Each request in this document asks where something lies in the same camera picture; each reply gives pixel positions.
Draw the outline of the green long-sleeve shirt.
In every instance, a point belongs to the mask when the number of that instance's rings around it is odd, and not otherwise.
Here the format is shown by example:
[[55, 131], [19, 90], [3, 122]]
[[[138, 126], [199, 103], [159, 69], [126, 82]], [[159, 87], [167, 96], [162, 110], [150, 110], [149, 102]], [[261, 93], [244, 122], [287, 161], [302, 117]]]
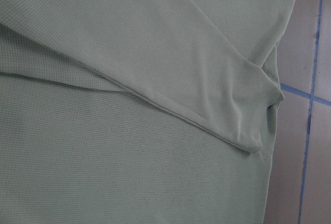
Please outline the green long-sleeve shirt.
[[1, 0], [1, 223], [263, 223], [295, 0]]

